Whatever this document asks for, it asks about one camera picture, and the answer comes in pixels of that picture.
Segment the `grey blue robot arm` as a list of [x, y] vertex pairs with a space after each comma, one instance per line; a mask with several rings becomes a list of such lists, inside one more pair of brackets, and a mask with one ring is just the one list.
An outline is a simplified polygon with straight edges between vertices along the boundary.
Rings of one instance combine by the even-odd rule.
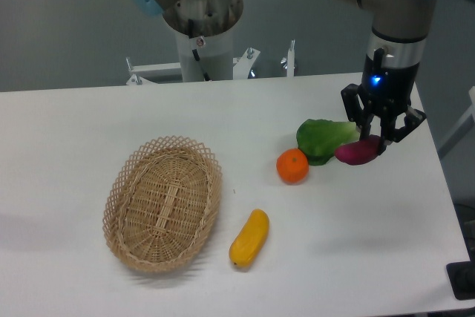
[[[162, 16], [186, 39], [196, 67], [196, 80], [214, 79], [205, 64], [205, 40], [231, 29], [242, 13], [241, 0], [132, 0], [149, 16]], [[342, 92], [345, 111], [369, 143], [374, 117], [380, 135], [373, 145], [378, 154], [403, 140], [425, 120], [412, 107], [410, 94], [430, 30], [437, 0], [343, 0], [373, 14], [372, 32], [359, 85]]]

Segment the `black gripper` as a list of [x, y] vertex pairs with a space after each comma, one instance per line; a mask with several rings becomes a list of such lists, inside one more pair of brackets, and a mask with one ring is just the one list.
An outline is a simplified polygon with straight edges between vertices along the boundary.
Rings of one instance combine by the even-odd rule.
[[[349, 84], [341, 91], [347, 118], [356, 124], [360, 140], [370, 136], [374, 115], [380, 117], [377, 155], [391, 143], [399, 143], [425, 120], [423, 111], [411, 106], [410, 94], [419, 64], [408, 68], [381, 67], [373, 69], [373, 60], [366, 56], [361, 84]], [[404, 113], [404, 125], [396, 127], [398, 115]]]

